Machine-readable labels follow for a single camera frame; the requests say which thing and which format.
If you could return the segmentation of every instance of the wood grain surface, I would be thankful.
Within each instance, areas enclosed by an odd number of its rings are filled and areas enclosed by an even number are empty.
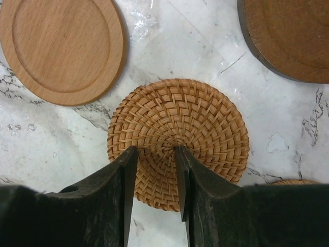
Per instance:
[[[272,71],[329,83],[328,0],[238,0],[244,38]]]
[[[126,60],[122,17],[110,0],[4,0],[0,41],[24,86],[60,105],[99,98]]]

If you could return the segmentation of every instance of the woven center of coaster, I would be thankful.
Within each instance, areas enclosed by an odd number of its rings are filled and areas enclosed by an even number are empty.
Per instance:
[[[249,139],[235,105],[217,89],[193,80],[163,80],[138,87],[116,109],[108,131],[113,161],[138,148],[135,197],[179,211],[174,147],[186,146],[205,166],[237,183]]]

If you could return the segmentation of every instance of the round woven mat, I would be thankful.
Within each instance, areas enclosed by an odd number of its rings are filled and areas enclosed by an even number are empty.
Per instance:
[[[238,0],[251,52],[281,76],[329,83],[328,0]]]
[[[179,211],[174,147],[186,146],[205,166],[237,183],[249,139],[235,105],[217,89],[193,80],[141,86],[116,109],[108,131],[113,161],[138,148],[135,197],[149,206]]]
[[[282,180],[272,183],[272,185],[302,185],[302,184],[319,184],[310,180]]]

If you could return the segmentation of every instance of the white marble table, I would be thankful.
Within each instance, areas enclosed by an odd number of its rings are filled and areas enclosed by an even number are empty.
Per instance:
[[[290,81],[248,50],[236,0],[117,0],[130,33],[116,86],[81,107],[47,103],[17,80],[0,54],[0,183],[58,192],[108,163],[107,128],[139,85],[191,78],[226,94],[249,131],[240,185],[282,179],[329,182],[329,85]],[[134,199],[129,246],[187,246],[178,213]]]

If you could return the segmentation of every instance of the tabletop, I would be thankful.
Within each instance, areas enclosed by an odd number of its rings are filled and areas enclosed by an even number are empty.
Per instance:
[[[109,163],[107,130],[116,107],[134,88],[168,78],[208,83],[241,112],[250,152],[239,185],[329,182],[329,86],[288,80],[262,65],[243,39],[236,0],[117,4],[129,58],[116,85],[93,103],[41,100],[0,53],[0,184],[58,192],[99,170]],[[134,199],[129,246],[187,246],[180,214]]]

